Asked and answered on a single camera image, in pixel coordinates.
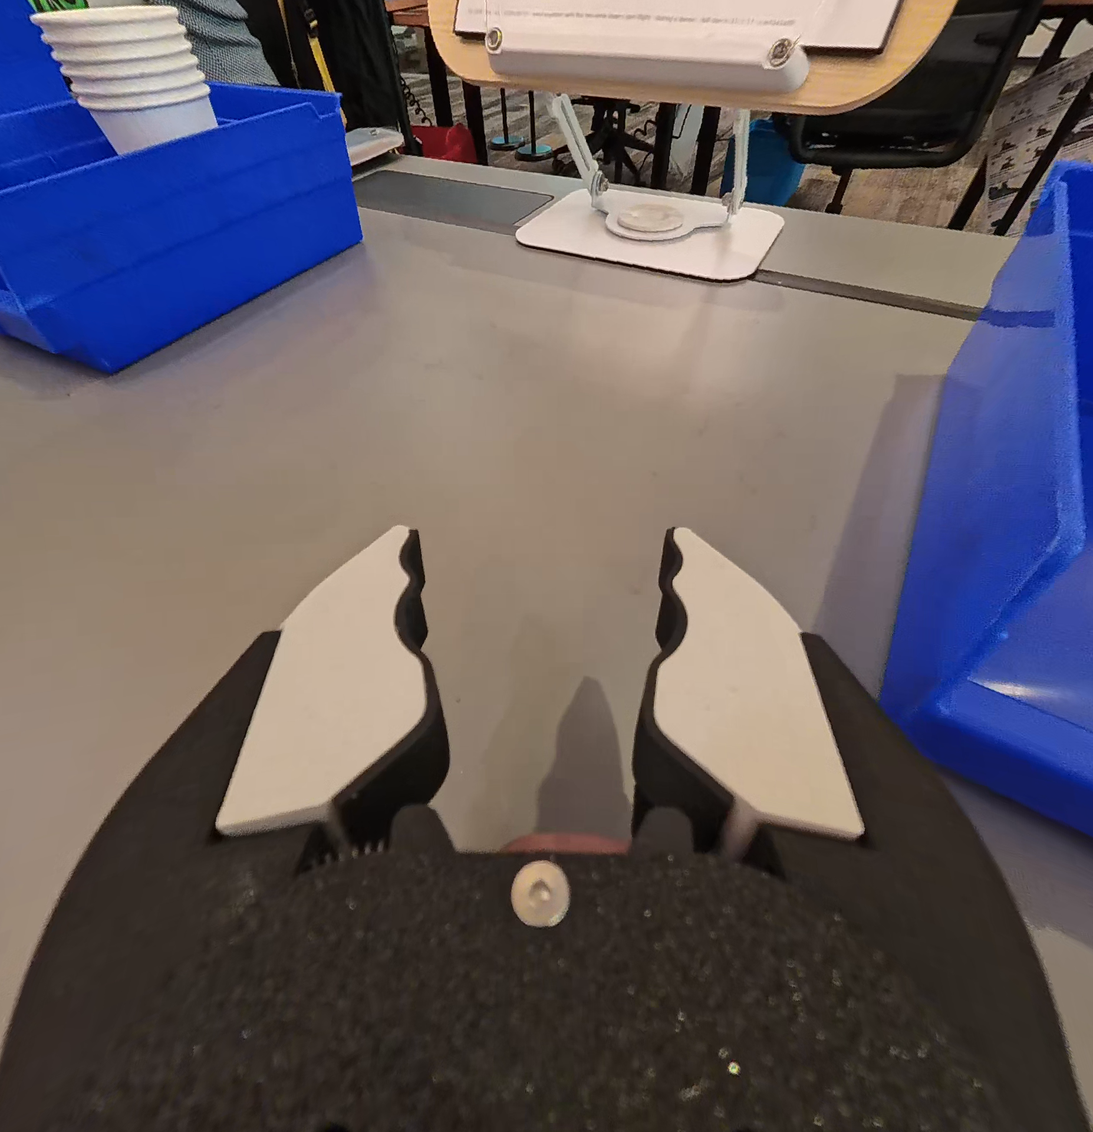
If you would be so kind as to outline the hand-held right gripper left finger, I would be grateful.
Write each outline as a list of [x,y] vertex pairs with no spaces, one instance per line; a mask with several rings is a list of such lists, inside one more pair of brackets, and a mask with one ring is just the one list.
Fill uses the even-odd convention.
[[451,751],[422,647],[419,532],[390,526],[286,615],[215,815],[226,838],[316,825],[385,847],[398,811],[424,806]]

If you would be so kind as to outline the printed floor sign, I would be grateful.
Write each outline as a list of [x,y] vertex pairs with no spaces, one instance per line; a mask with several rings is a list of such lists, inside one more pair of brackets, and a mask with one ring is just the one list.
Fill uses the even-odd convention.
[[[1093,49],[1006,90],[995,104],[986,148],[981,233],[995,233],[1011,197],[1040,160],[1068,105],[1093,72]],[[1093,164],[1093,97],[1059,148],[1057,160]]]

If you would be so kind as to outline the dark hanging cloth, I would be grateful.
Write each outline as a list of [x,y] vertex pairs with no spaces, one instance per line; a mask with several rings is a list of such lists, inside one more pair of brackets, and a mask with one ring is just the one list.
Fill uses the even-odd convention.
[[390,127],[403,150],[421,155],[412,134],[398,51],[383,1],[242,1],[281,86],[337,91],[344,125]]

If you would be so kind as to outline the stack of white paper cups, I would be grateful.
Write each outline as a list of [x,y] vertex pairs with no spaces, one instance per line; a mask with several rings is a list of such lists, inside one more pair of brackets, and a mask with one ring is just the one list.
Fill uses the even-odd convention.
[[40,10],[30,21],[115,153],[217,128],[208,82],[175,6]]

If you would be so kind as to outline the printed instruction sheet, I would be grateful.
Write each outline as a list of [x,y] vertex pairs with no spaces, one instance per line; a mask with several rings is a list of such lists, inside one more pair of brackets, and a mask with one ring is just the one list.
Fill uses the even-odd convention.
[[765,56],[778,40],[879,51],[900,1],[458,1],[454,33],[500,35],[502,49],[675,52],[735,47]]

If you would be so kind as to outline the blue plastic bin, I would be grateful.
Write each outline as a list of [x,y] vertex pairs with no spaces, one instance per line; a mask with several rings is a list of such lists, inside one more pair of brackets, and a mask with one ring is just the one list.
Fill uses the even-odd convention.
[[0,1],[0,335],[115,373],[360,242],[337,93],[210,97],[214,130],[118,155]]
[[1093,164],[1050,169],[949,364],[880,703],[1093,838]]

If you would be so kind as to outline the black office chair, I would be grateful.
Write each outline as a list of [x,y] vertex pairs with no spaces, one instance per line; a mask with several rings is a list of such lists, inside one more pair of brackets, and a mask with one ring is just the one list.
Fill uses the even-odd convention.
[[857,169],[942,167],[978,141],[1041,1],[958,1],[925,56],[893,88],[838,114],[772,114],[790,157],[827,166],[840,213]]

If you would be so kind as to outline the red bag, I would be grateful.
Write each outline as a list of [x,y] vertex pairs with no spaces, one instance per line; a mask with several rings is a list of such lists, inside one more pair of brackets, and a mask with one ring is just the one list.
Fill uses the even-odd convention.
[[413,123],[412,137],[424,159],[474,164],[477,151],[470,128],[454,121],[452,125]]

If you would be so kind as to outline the blue storage box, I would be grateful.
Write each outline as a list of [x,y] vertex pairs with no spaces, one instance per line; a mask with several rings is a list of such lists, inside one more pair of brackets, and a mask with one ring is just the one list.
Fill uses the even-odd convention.
[[804,162],[794,160],[787,137],[771,118],[749,125],[744,201],[785,206],[799,187]]

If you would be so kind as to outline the white adjustable stand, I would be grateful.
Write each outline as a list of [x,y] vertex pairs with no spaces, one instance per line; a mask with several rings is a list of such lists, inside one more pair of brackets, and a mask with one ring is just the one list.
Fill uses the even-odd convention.
[[751,275],[778,238],[783,220],[744,205],[749,113],[737,111],[734,187],[719,199],[679,199],[656,190],[612,187],[578,128],[567,91],[592,90],[592,81],[624,91],[647,86],[696,84],[716,91],[794,91],[808,77],[801,45],[778,40],[765,56],[728,47],[675,52],[615,52],[502,49],[489,31],[484,47],[493,68],[543,81],[553,91],[551,113],[580,171],[581,190],[571,190],[516,229],[528,249],[566,252],[700,281],[739,281]]

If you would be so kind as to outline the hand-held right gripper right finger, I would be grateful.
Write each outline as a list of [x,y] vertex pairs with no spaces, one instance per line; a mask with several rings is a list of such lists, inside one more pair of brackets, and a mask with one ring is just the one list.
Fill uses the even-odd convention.
[[788,610],[688,526],[665,532],[658,592],[633,834],[673,809],[702,854],[744,857],[774,829],[861,845],[864,820]]

